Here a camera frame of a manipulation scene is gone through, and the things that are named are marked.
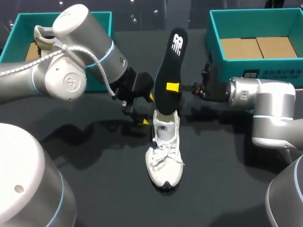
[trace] insole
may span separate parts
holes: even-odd
[[[181,83],[181,65],[187,47],[187,32],[182,28],[171,31],[163,62],[158,71],[154,99],[156,108],[163,115],[174,113],[181,101],[181,93],[166,90],[166,83]]]

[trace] shoe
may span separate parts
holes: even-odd
[[[182,176],[183,161],[179,150],[180,118],[177,111],[153,115],[151,146],[145,155],[146,167],[151,180],[163,189],[175,187]]]

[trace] new balance logo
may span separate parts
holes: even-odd
[[[181,54],[180,49],[182,48],[183,38],[180,37],[178,34],[175,34],[173,43],[174,44],[171,46],[171,48],[173,49],[174,52],[176,52],[178,56],[180,56]]]

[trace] dark background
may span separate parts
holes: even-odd
[[[169,31],[116,33],[129,64],[153,77],[168,36]],[[188,31],[184,83],[201,81],[204,38],[205,30]],[[301,97],[296,118],[303,116]],[[142,98],[136,106],[152,117],[152,104]],[[251,115],[184,94],[179,116],[185,166],[177,189],[164,193],[146,170],[151,128],[133,127],[121,101],[86,94],[73,102],[41,97],[0,106],[1,122],[32,133],[69,182],[78,205],[76,227],[269,227],[266,189],[286,165],[277,152],[252,145]]]

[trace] cardboard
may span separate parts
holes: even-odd
[[[297,58],[288,37],[220,39],[226,59]]]
[[[25,61],[31,61],[31,60],[35,60],[38,59],[39,54],[38,54],[38,47],[35,43],[31,43],[27,52],[27,57],[25,59]]]
[[[288,37],[256,38],[264,58],[297,58]]]
[[[263,58],[256,39],[221,39],[226,59],[260,59]]]

